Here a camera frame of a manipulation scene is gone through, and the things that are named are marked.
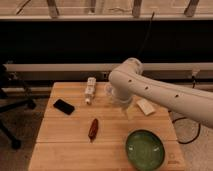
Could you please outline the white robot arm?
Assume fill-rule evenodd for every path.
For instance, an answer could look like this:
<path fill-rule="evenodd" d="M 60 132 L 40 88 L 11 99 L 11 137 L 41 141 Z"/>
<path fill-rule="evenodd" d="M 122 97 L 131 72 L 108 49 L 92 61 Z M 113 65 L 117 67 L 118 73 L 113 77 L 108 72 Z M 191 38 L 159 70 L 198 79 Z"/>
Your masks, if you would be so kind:
<path fill-rule="evenodd" d="M 128 103 L 135 94 L 213 128 L 213 93 L 156 81 L 142 75 L 143 64 L 128 58 L 109 74 L 112 96 Z"/>

